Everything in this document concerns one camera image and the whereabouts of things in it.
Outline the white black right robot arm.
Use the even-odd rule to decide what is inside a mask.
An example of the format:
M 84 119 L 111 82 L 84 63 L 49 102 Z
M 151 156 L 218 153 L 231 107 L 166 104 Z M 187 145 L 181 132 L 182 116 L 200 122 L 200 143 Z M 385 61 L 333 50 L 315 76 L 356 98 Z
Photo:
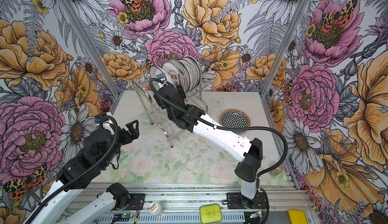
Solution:
M 234 157 L 238 162 L 234 173 L 240 178 L 240 193 L 253 200 L 257 192 L 257 173 L 263 159 L 262 142 L 225 130 L 201 108 L 186 104 L 184 96 L 167 81 L 152 79 L 149 87 L 155 101 L 166 110 L 168 119 L 178 128 L 210 140 Z

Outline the red floral pattern plate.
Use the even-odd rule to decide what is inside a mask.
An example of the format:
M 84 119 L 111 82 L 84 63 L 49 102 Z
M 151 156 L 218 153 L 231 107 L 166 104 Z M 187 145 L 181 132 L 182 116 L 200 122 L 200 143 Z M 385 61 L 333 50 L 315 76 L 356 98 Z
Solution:
M 175 86 L 181 86 L 183 92 L 185 93 L 186 84 L 178 67 L 173 62 L 166 61 L 164 62 L 162 68 L 170 75 Z

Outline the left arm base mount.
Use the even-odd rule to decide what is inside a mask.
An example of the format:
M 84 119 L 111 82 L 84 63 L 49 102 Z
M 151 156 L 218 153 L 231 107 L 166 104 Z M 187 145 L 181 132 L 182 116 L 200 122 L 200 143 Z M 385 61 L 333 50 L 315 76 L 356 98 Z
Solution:
M 145 194 L 134 193 L 127 194 L 124 197 L 124 203 L 121 205 L 121 210 L 138 210 L 141 211 L 145 204 Z

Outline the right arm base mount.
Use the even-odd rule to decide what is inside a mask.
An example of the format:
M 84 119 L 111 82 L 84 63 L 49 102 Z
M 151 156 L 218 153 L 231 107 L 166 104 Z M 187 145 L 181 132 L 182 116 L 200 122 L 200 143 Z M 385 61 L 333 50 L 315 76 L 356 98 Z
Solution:
M 253 199 L 248 199 L 241 193 L 226 193 L 228 209 L 267 209 L 268 199 L 264 192 L 257 191 Z

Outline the black striped rim plate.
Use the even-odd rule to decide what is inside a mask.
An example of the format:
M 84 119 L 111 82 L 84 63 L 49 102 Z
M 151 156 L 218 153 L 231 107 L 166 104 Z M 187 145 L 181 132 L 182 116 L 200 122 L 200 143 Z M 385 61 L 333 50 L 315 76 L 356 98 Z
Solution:
M 156 92 L 160 90 L 162 87 L 170 85 L 170 77 L 167 76 L 166 72 L 157 67 L 152 66 L 150 68 L 150 80 L 149 80 L 149 87 L 152 92 Z

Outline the black geometric pattern plate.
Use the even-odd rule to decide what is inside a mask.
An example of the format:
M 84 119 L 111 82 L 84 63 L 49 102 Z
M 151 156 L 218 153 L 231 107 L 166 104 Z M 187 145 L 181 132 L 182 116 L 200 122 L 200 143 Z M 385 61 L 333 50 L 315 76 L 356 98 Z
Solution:
M 237 109 L 228 109 L 220 115 L 219 123 L 226 128 L 247 128 L 251 121 L 246 113 Z

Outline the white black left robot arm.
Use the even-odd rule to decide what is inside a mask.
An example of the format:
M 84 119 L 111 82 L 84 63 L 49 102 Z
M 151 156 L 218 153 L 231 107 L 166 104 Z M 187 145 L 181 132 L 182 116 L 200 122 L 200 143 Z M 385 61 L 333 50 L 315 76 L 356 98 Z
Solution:
M 54 224 L 67 206 L 93 179 L 118 159 L 121 147 L 139 138 L 139 122 L 134 120 L 123 129 L 115 119 L 104 115 L 95 119 L 98 128 L 84 140 L 84 148 L 57 174 L 51 189 L 26 220 L 28 224 Z M 128 191 L 119 183 L 112 184 L 95 202 L 73 214 L 66 223 L 91 222 L 104 210 L 125 208 L 130 203 Z

